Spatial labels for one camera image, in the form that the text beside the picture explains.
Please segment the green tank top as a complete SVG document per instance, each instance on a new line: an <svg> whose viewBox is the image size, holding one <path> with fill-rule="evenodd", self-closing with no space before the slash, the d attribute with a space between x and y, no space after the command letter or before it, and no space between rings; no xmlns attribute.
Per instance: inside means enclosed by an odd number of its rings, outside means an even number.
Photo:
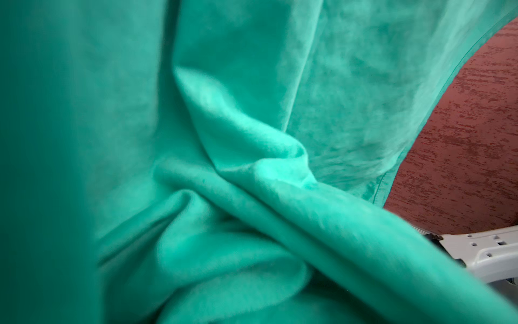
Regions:
<svg viewBox="0 0 518 324"><path fill-rule="evenodd" d="M383 209L516 1L2 1L2 323L516 323Z"/></svg>

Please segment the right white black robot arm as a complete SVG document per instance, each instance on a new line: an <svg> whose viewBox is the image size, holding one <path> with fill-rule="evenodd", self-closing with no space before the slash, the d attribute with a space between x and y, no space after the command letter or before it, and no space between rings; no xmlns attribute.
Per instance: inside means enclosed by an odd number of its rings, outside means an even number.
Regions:
<svg viewBox="0 0 518 324"><path fill-rule="evenodd" d="M469 234L418 229L472 275L517 305L517 226Z"/></svg>

